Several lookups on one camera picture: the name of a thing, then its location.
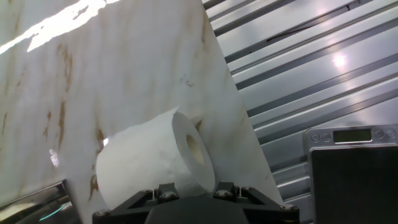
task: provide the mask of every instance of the black mount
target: black mount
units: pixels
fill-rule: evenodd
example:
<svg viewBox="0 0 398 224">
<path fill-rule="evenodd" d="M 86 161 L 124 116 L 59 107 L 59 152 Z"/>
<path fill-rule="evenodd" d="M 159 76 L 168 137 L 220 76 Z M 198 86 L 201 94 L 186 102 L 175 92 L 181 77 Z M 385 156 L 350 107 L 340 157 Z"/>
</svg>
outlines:
<svg viewBox="0 0 398 224">
<path fill-rule="evenodd" d="M 141 190 L 114 210 L 93 214 L 93 224 L 289 223 L 298 224 L 299 209 L 280 206 L 253 187 L 220 182 L 213 197 L 179 199 L 174 183 Z"/>
</svg>

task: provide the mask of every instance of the digital scale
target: digital scale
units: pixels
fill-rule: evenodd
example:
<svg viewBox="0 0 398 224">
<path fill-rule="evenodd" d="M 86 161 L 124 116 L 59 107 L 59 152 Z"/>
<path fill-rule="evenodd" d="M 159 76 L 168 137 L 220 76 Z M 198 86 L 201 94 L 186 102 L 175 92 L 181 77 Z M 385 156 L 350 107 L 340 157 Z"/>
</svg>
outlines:
<svg viewBox="0 0 398 224">
<path fill-rule="evenodd" d="M 398 125 L 310 129 L 315 224 L 398 223 Z"/>
</svg>

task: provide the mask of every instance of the scale display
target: scale display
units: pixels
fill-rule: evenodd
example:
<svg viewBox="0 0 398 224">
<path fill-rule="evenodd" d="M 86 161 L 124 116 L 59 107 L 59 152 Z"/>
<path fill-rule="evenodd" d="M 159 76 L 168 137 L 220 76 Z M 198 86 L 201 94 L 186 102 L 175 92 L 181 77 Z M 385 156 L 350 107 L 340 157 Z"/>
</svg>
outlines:
<svg viewBox="0 0 398 224">
<path fill-rule="evenodd" d="M 333 139 L 335 140 L 335 143 L 370 142 L 372 141 L 372 134 L 370 129 L 334 131 Z"/>
</svg>

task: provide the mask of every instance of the brown stain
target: brown stain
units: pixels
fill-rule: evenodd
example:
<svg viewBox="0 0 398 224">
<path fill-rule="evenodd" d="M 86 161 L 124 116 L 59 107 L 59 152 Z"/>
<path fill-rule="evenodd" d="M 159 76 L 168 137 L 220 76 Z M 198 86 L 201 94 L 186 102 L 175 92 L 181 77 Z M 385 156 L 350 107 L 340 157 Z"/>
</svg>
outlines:
<svg viewBox="0 0 398 224">
<path fill-rule="evenodd" d="M 4 135 L 4 128 L 6 127 L 7 113 L 4 115 L 4 120 L 2 121 L 2 131 L 1 134 Z"/>
<path fill-rule="evenodd" d="M 49 125 L 50 125 L 50 119 L 51 119 L 51 112 L 48 113 L 47 115 L 47 127 L 45 128 L 43 135 L 45 136 L 45 141 L 47 141 L 47 136 L 49 135 Z"/>
<path fill-rule="evenodd" d="M 197 122 L 197 124 L 195 124 L 195 128 L 197 129 L 197 131 L 199 131 L 199 129 L 200 129 L 201 121 L 202 121 L 202 119 L 199 122 Z"/>
<path fill-rule="evenodd" d="M 18 30 L 18 27 L 19 27 L 19 18 L 20 18 L 20 16 L 18 16 L 18 18 L 17 18 L 17 22 L 16 22 L 16 24 L 15 24 L 15 30 Z"/>
<path fill-rule="evenodd" d="M 65 102 L 63 101 L 61 103 L 61 112 L 60 112 L 60 120 L 58 122 L 58 125 L 60 126 L 60 138 L 58 140 L 58 150 L 61 148 L 61 143 L 63 140 L 63 131 L 64 131 L 64 125 L 65 125 Z"/>
<path fill-rule="evenodd" d="M 95 131 L 95 138 L 97 139 L 99 145 L 99 150 L 97 150 L 96 152 L 96 156 L 98 156 L 98 154 L 104 149 L 104 139 L 105 139 L 102 130 L 100 130 L 99 128 L 97 128 Z"/>
<path fill-rule="evenodd" d="M 90 179 L 90 197 L 88 201 L 93 197 L 94 190 L 98 191 L 97 175 L 92 175 Z"/>
<path fill-rule="evenodd" d="M 68 47 L 62 47 L 62 44 L 59 44 L 57 47 L 57 53 L 61 54 L 63 58 L 63 62 L 65 63 L 65 71 L 64 76 L 67 81 L 67 86 L 65 91 L 68 93 L 70 89 L 70 85 L 72 84 L 72 66 L 73 66 L 73 59 L 72 56 L 68 53 Z"/>
<path fill-rule="evenodd" d="M 66 92 L 69 92 L 70 85 L 72 84 L 72 56 L 69 57 L 69 63 L 65 67 L 65 77 L 67 78 L 67 87 L 65 89 Z"/>
<path fill-rule="evenodd" d="M 207 23 L 207 14 L 206 11 L 203 10 L 203 26 L 201 28 L 201 42 L 205 45 L 206 42 L 206 23 Z"/>
<path fill-rule="evenodd" d="M 45 128 L 43 135 L 45 136 L 45 141 L 47 141 L 47 136 L 49 135 L 49 127 L 48 126 Z"/>
</svg>

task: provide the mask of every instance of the silver metal panel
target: silver metal panel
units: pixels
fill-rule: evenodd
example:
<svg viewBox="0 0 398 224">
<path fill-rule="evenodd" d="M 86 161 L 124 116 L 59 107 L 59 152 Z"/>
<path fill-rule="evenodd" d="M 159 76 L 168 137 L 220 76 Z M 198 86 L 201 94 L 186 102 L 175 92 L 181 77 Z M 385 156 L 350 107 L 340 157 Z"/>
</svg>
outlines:
<svg viewBox="0 0 398 224">
<path fill-rule="evenodd" d="M 398 17 L 398 7 L 394 7 L 390 10 L 372 16 L 363 21 L 357 22 L 351 26 L 348 26 L 344 29 L 332 32 L 329 35 L 326 35 L 317 40 L 312 40 L 319 35 L 327 33 L 336 27 L 342 26 L 343 24 L 356 20 L 360 17 L 363 17 L 366 14 L 369 14 L 373 11 L 379 10 L 380 8 L 385 7 L 391 3 L 391 1 L 374 1 L 367 5 L 364 5 L 363 8 L 359 7 L 355 10 L 344 13 L 340 16 L 330 19 L 326 23 L 321 23 L 317 26 L 299 32 L 291 37 L 288 37 L 284 40 L 276 42 L 268 47 L 265 47 L 257 52 L 253 52 L 245 57 L 239 58 L 236 61 L 233 61 L 228 64 L 229 69 L 235 70 L 239 67 L 243 67 L 247 64 L 254 63 L 257 60 L 262 58 L 268 58 L 272 55 L 281 54 L 281 52 L 285 52 L 287 49 L 295 47 L 293 51 L 286 52 L 282 55 L 279 55 L 274 58 L 270 58 L 269 60 L 258 63 L 249 67 L 248 69 L 242 70 L 240 72 L 236 72 L 233 75 L 235 83 L 240 83 L 248 78 L 254 77 L 260 73 L 269 71 L 273 68 L 276 68 L 280 65 L 283 65 L 289 61 L 298 59 L 310 53 L 316 52 L 318 50 L 324 49 L 325 47 L 331 46 L 342 40 L 346 40 L 354 35 L 358 35 L 366 30 L 372 29 L 373 27 L 377 27 L 383 23 L 389 22 L 396 17 Z"/>
<path fill-rule="evenodd" d="M 247 110 L 398 53 L 398 27 L 240 90 Z"/>
<path fill-rule="evenodd" d="M 287 180 L 292 180 L 296 177 L 308 175 L 309 171 L 309 164 L 307 162 L 303 162 L 301 164 L 278 170 L 272 174 L 274 176 L 275 182 L 277 184 L 281 184 L 282 182 L 285 182 Z"/>
<path fill-rule="evenodd" d="M 384 81 L 380 84 L 371 86 L 361 91 L 357 91 L 348 96 L 344 96 L 336 100 L 324 103 L 320 106 L 316 106 L 314 108 L 311 108 L 310 110 L 302 111 L 295 115 L 289 116 L 288 118 L 283 118 L 276 122 L 258 127 L 255 129 L 255 132 L 257 134 L 257 137 L 261 138 L 269 134 L 276 133 L 278 131 L 291 131 L 289 129 L 293 127 L 300 128 L 301 124 L 319 119 L 322 116 L 328 115 L 334 111 L 342 110 L 348 106 L 352 106 L 362 101 L 374 98 L 375 96 L 383 95 L 391 91 L 396 91 L 397 86 L 398 78 L 395 77 L 391 80 Z"/>
<path fill-rule="evenodd" d="M 306 175 L 278 184 L 277 186 L 280 192 L 280 196 L 282 196 L 282 198 L 285 200 L 287 198 L 292 198 L 297 195 L 309 193 L 311 187 L 311 179 L 309 175 Z"/>
<path fill-rule="evenodd" d="M 398 73 L 398 62 L 319 91 L 318 93 L 295 100 L 291 103 L 287 103 L 272 110 L 257 114 L 250 117 L 250 120 L 253 126 L 258 126 L 265 121 L 272 121 L 278 117 L 291 114 L 294 111 L 302 110 L 302 108 L 308 108 L 311 105 L 324 102 L 327 99 L 335 98 L 347 91 L 353 91 L 357 88 L 376 83 L 379 80 L 384 80 L 385 78 L 395 75 L 396 73 Z"/>
<path fill-rule="evenodd" d="M 305 132 L 398 123 L 398 0 L 228 1 L 211 24 L 285 202 L 311 223 Z"/>
<path fill-rule="evenodd" d="M 266 7 L 270 4 L 272 4 L 273 2 L 276 2 L 277 0 L 257 0 L 254 1 L 246 6 L 243 6 L 231 13 L 229 13 L 228 15 L 225 15 L 219 19 L 216 19 L 214 21 L 211 22 L 211 26 L 213 27 L 213 30 L 217 30 L 223 26 L 225 26 L 226 24 L 229 24 L 237 19 L 240 19 L 262 7 Z"/>
<path fill-rule="evenodd" d="M 261 145 L 271 171 L 307 161 L 302 141 L 302 133 L 296 133 Z"/>
<path fill-rule="evenodd" d="M 221 36 L 218 42 L 225 56 L 268 39 L 289 28 L 299 26 L 318 16 L 322 16 L 352 0 L 300 0 L 265 14 L 247 24 L 239 26 Z"/>
<path fill-rule="evenodd" d="M 313 203 L 312 196 L 310 194 L 305 194 L 296 198 L 288 199 L 285 201 L 285 203 L 295 205 L 300 209 L 301 222 L 312 222 Z"/>
<path fill-rule="evenodd" d="M 314 128 L 335 128 L 398 123 L 398 98 L 394 98 L 355 113 L 327 121 Z M 274 170 L 283 169 L 307 160 L 307 149 L 303 143 L 306 130 L 263 144 L 262 150 Z"/>
<path fill-rule="evenodd" d="M 217 16 L 218 14 L 220 14 L 222 12 L 225 12 L 228 9 L 231 9 L 232 7 L 237 6 L 237 5 L 241 4 L 244 1 L 247 1 L 247 0 L 226 0 L 226 1 L 223 1 L 223 2 L 219 3 L 218 5 L 215 5 L 215 6 L 211 7 L 211 8 L 209 8 L 208 10 L 206 10 L 207 16 L 212 21 L 213 18 L 215 16 Z"/>
</svg>

